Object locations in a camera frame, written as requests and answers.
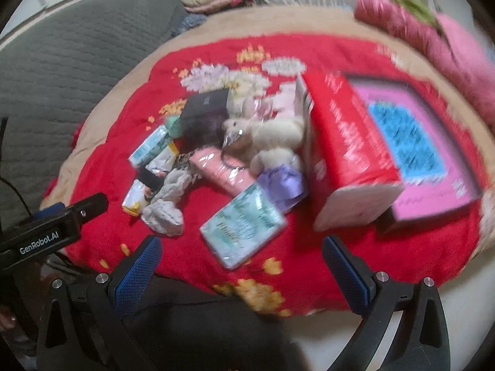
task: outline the green tissue package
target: green tissue package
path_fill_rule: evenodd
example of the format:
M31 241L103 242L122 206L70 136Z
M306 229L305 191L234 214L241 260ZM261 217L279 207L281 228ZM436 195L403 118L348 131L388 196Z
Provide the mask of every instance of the green tissue package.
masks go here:
M234 269L286 225L284 215L254 183L203 224L200 231L224 267Z

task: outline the metal screw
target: metal screw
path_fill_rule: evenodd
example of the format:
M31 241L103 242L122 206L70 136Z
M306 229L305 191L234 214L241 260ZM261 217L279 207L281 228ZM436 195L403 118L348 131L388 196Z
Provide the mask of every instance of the metal screw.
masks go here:
M51 287L53 287L54 289L58 289L61 285L62 285L62 280L60 279L55 279L52 283L51 283Z
M427 285L428 287L433 287L435 286L435 281L431 278L431 277L425 277L423 279L423 282L425 285Z
M99 274L96 277L96 282L97 283L105 283L108 280L108 275L107 274Z
M381 271L376 272L376 279L378 279L380 282L386 282L389 279L389 275Z

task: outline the gray quilted cover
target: gray quilted cover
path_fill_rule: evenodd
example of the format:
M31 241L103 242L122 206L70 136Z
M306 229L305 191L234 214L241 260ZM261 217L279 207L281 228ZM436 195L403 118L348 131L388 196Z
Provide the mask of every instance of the gray quilted cover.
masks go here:
M180 0L82 0L0 50L0 114L9 115L0 174L36 210L77 127L142 59L171 38ZM5 227L25 216L0 184Z

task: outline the beige blanket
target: beige blanket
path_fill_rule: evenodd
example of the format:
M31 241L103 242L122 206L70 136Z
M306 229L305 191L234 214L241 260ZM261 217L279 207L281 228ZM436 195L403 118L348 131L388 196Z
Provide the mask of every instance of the beige blanket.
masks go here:
M47 207L58 201L68 204L81 169L93 150L103 142L108 130L117 120L133 92L147 82L154 64L166 54L231 37L260 36L274 33L327 33L359 37L383 43L389 48L397 65L418 79L427 79L448 101L452 117L470 129L474 142L483 155L491 181L495 179L495 141L475 111L419 53L404 42L394 39L375 28L358 23L351 12L338 8L310 6L257 7L230 11L210 17L205 24L188 31L160 46L144 59L91 112L81 130L76 148L60 169L58 184L43 201ZM491 190L482 199L480 242L476 252L495 243L495 203Z

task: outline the red package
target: red package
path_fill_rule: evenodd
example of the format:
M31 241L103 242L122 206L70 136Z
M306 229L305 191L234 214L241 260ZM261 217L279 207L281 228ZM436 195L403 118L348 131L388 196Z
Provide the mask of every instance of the red package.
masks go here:
M298 77L306 121L304 162L316 211L313 228L363 225L403 191L400 171L365 103L340 73Z

